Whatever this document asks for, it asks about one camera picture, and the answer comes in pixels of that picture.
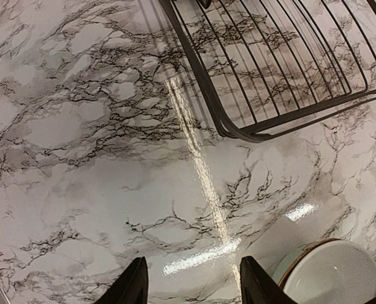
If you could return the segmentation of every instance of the marble countertop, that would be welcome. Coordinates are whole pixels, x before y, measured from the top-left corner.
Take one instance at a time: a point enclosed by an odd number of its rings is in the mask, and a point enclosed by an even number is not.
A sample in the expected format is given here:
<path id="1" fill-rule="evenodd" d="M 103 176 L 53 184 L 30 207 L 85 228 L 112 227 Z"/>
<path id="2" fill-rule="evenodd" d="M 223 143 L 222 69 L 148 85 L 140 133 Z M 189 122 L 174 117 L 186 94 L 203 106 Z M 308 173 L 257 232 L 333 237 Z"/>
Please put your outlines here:
<path id="1" fill-rule="evenodd" d="M 271 270 L 322 238 L 376 252 L 376 101 L 261 144 L 222 139 L 183 57 L 154 0 L 0 0 L 12 304 L 93 303 L 139 256 L 150 303 L 239 304 L 246 255 Z"/>

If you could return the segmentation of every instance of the white bowl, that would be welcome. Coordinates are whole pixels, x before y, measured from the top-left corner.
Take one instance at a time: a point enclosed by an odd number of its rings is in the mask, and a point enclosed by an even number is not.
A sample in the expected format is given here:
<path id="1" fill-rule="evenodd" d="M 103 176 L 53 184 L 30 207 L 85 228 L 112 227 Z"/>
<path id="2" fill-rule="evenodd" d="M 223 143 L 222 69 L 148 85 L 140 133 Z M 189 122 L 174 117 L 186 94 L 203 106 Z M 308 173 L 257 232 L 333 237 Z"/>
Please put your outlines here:
<path id="1" fill-rule="evenodd" d="M 290 252 L 273 279 L 299 304 L 363 304 L 376 296 L 376 266 L 360 245 L 329 239 Z"/>

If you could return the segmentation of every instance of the metal wire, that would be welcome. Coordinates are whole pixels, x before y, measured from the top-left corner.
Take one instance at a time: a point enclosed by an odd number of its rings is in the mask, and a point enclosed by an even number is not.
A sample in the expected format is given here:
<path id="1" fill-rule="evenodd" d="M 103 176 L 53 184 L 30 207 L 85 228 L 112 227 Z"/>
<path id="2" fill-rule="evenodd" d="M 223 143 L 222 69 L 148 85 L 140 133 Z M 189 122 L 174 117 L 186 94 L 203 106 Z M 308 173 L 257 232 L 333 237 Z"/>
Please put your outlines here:
<path id="1" fill-rule="evenodd" d="M 306 0 L 196 2 L 189 15 L 179 2 L 160 0 L 221 136 L 264 141 L 376 99 L 375 50 L 346 0 L 320 0 L 319 16 Z M 376 16 L 375 1 L 367 2 Z M 239 104 L 218 95 L 215 65 Z M 283 129 L 261 133 L 276 127 Z"/>

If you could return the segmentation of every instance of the marble surface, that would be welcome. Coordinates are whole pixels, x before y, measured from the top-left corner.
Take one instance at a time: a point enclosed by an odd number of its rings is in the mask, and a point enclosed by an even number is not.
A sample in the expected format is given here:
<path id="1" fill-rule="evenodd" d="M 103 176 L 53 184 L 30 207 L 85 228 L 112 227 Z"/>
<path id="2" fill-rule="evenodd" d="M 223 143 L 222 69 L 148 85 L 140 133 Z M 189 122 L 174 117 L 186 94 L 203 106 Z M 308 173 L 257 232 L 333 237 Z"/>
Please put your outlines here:
<path id="1" fill-rule="evenodd" d="M 93 303 L 139 256 L 150 303 L 238 304 L 243 256 L 272 271 L 332 237 L 376 252 L 376 101 L 251 144 L 216 133 L 189 72 L 154 0 L 0 0 L 12 304 Z"/>

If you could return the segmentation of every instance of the dish rack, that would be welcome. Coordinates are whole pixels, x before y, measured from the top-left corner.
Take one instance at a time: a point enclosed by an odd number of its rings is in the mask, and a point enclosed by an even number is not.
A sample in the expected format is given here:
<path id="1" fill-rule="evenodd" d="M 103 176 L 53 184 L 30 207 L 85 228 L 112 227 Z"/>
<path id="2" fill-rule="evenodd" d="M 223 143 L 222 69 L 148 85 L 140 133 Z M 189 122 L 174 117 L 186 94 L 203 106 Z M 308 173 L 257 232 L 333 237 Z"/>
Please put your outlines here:
<path id="1" fill-rule="evenodd" d="M 261 142 L 376 99 L 373 0 L 159 1 L 223 137 Z"/>

